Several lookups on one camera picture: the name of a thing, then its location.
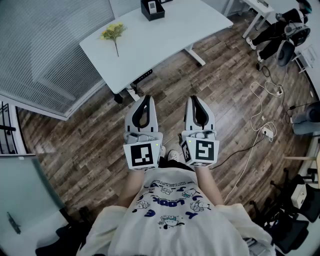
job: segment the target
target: desk leg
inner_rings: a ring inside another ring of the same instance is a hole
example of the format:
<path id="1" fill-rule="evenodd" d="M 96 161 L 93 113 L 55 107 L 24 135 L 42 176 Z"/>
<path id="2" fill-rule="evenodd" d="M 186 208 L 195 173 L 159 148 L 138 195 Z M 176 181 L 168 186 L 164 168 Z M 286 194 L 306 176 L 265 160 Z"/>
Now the desk leg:
<path id="1" fill-rule="evenodd" d="M 245 2 L 243 2 L 242 3 L 242 9 L 241 9 L 241 11 L 238 12 L 239 16 L 242 16 L 242 14 L 244 13 L 246 7 L 247 7 L 247 4 Z"/>
<path id="2" fill-rule="evenodd" d="M 139 95 L 136 94 L 135 90 L 132 88 L 130 84 L 126 88 L 128 89 L 128 93 L 131 95 L 131 97 L 134 99 L 135 102 L 140 100 Z"/>
<path id="3" fill-rule="evenodd" d="M 261 16 L 261 13 L 259 12 L 259 13 L 255 16 L 254 20 L 251 22 L 251 24 L 250 24 L 250 26 L 248 27 L 248 29 L 244 32 L 244 34 L 243 34 L 243 36 L 242 36 L 243 38 L 246 38 L 246 37 L 248 36 L 248 34 L 249 34 L 250 31 L 252 30 L 252 28 L 255 26 L 255 24 L 256 24 L 257 21 L 259 20 L 260 16 Z"/>
<path id="4" fill-rule="evenodd" d="M 192 47 L 194 46 L 194 44 L 189 45 L 188 47 L 184 48 L 192 57 L 195 58 L 195 60 L 201 65 L 204 66 L 206 64 L 206 62 L 200 58 L 200 56 L 198 54 L 196 54 L 193 50 Z"/>
<path id="5" fill-rule="evenodd" d="M 260 24 L 255 28 L 255 30 L 259 30 L 259 29 L 261 28 L 261 26 L 266 22 L 267 18 L 269 17 L 269 14 L 270 14 L 270 12 L 267 13 L 267 14 L 264 16 L 263 20 L 262 20 L 262 21 L 260 22 Z"/>
<path id="6" fill-rule="evenodd" d="M 232 5 L 234 4 L 234 1 L 235 1 L 235 0 L 229 0 L 228 5 L 226 6 L 226 8 L 225 8 L 225 10 L 224 10 L 224 13 L 223 13 L 224 16 L 228 17 L 229 12 L 230 12 L 230 10 L 231 10 L 231 7 L 232 7 Z"/>
<path id="7" fill-rule="evenodd" d="M 119 93 L 117 93 L 117 94 L 112 93 L 112 94 L 114 96 L 114 98 L 113 98 L 114 101 L 118 104 L 122 104 L 123 98 L 121 97 L 121 95 Z"/>

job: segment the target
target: hand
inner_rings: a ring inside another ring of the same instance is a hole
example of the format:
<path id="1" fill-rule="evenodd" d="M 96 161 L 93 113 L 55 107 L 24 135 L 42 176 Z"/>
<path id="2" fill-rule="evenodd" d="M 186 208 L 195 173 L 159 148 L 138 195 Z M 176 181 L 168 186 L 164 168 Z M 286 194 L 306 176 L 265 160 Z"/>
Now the hand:
<path id="1" fill-rule="evenodd" d="M 279 21 L 280 18 L 282 18 L 282 14 L 281 13 L 276 13 L 275 14 L 275 18 L 276 18 L 277 21 Z"/>

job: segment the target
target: wooden floor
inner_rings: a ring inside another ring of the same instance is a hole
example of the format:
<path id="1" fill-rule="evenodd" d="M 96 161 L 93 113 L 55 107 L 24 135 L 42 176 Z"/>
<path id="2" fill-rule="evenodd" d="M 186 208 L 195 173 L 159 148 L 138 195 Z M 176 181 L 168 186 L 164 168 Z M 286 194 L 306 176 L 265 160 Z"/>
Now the wooden floor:
<path id="1" fill-rule="evenodd" d="M 254 81 L 263 85 L 269 80 L 256 70 L 256 52 L 242 38 L 253 18 L 252 12 L 232 16 L 232 28 L 196 43 L 194 51 L 205 60 L 205 66 L 198 67 L 190 55 L 181 51 L 155 67 L 153 74 L 139 84 L 139 89 L 152 95 L 156 102 L 159 131 L 167 152 L 176 149 L 182 153 L 177 134 L 184 130 L 185 104 L 191 95 L 203 99 L 215 114 L 220 141 L 218 164 L 231 153 L 253 144 L 257 133 L 251 129 L 250 117 L 260 111 L 260 102 L 251 93 L 250 85 Z M 251 36 L 258 33 L 253 30 Z M 273 80 L 282 84 L 285 68 L 277 67 L 274 57 L 265 64 Z M 295 63 L 288 66 L 283 85 L 286 108 L 313 100 L 307 77 L 298 71 Z M 256 200 L 261 208 L 268 196 L 273 197 L 275 190 L 270 181 L 281 183 L 284 167 L 290 169 L 290 177 L 298 172 L 301 162 L 284 161 L 283 156 L 304 156 L 310 143 L 307 136 L 294 135 L 292 126 L 286 123 L 282 98 L 271 96 L 257 85 L 254 91 L 262 101 L 265 121 L 258 116 L 253 126 L 258 128 L 271 121 L 277 129 L 276 137 L 273 142 L 265 138 L 254 148 L 245 174 L 227 201 L 242 203 L 251 215 L 249 201 Z M 95 217 L 103 207 L 117 201 L 128 170 L 123 151 L 124 119 L 133 105 L 127 92 L 122 95 L 123 104 L 115 103 L 105 86 L 68 121 L 19 110 L 26 145 L 38 156 L 71 215 L 87 206 Z M 248 156 L 248 151 L 238 153 L 212 171 L 224 198 L 235 185 Z"/>

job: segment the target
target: office chair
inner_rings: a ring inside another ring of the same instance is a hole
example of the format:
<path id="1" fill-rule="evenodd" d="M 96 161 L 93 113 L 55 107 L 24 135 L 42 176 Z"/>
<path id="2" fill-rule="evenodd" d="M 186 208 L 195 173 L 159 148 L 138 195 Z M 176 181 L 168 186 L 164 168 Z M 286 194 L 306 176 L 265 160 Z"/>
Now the office chair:
<path id="1" fill-rule="evenodd" d="M 274 225 L 266 231 L 272 237 L 273 243 L 284 253 L 298 249 L 307 238 L 308 221 L 296 220 L 280 210 Z"/>
<path id="2" fill-rule="evenodd" d="M 297 213 L 305 216 L 310 222 L 315 222 L 317 218 L 320 216 L 320 189 L 313 188 L 310 185 L 306 184 L 306 198 L 300 209 L 293 206 L 291 202 L 291 195 L 295 191 L 297 184 L 305 184 L 305 180 L 312 180 L 314 182 L 315 175 L 312 172 L 312 169 L 308 170 L 308 173 L 311 176 L 301 176 L 297 175 L 294 177 L 292 181 L 288 179 L 288 170 L 284 170 L 286 172 L 286 179 L 283 185 L 283 188 L 273 181 L 271 181 L 271 185 L 275 186 L 282 193 L 285 193 L 286 199 L 282 202 L 283 209 L 290 211 L 291 213 Z"/>
<path id="3" fill-rule="evenodd" d="M 305 216 L 312 223 L 317 220 L 320 216 L 320 189 L 306 184 L 306 198 L 298 213 Z"/>

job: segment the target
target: shoe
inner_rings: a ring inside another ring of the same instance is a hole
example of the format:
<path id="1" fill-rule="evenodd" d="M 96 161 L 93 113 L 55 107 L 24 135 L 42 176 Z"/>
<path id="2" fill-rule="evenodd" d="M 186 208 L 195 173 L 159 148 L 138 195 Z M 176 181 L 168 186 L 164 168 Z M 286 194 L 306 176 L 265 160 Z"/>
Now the shoe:
<path id="1" fill-rule="evenodd" d="M 160 157 L 165 157 L 166 155 L 166 148 L 164 146 L 161 147 L 161 153 L 160 153 Z"/>
<path id="2" fill-rule="evenodd" d="M 250 45 L 252 50 L 255 51 L 257 49 L 257 47 L 252 43 L 252 39 L 250 37 L 247 37 L 245 41 L 247 42 L 248 45 Z"/>
<path id="3" fill-rule="evenodd" d="M 259 64 L 262 63 L 262 62 L 264 62 L 264 59 L 260 57 L 260 52 L 261 52 L 261 50 L 257 50 L 257 51 L 256 51 L 256 54 L 258 55 L 258 62 L 259 62 Z"/>
<path id="4" fill-rule="evenodd" d="M 177 162 L 179 162 L 180 160 L 180 155 L 178 153 L 178 151 L 175 150 L 171 150 L 168 154 L 168 161 L 170 160 L 176 160 Z"/>

